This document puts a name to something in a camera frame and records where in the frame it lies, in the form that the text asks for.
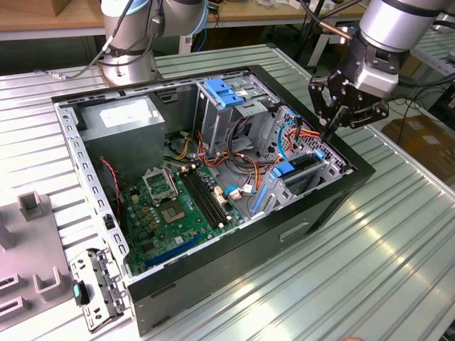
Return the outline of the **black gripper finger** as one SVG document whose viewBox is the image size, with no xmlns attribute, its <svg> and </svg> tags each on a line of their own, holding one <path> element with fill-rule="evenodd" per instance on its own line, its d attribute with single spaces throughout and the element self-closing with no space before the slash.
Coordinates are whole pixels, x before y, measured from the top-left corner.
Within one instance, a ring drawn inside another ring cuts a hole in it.
<svg viewBox="0 0 455 341">
<path fill-rule="evenodd" d="M 356 110 L 348 108 L 346 105 L 341 105 L 334 118 L 326 125 L 326 140 L 331 139 L 339 128 L 357 129 L 385 119 L 388 116 L 389 107 L 384 101 Z"/>
<path fill-rule="evenodd" d="M 336 113 L 331 105 L 323 98 L 323 91 L 328 89 L 329 82 L 333 80 L 333 73 L 323 77 L 312 77 L 309 82 L 308 91 L 313 104 L 315 114 L 324 120 L 325 128 L 336 128 Z"/>
</svg>

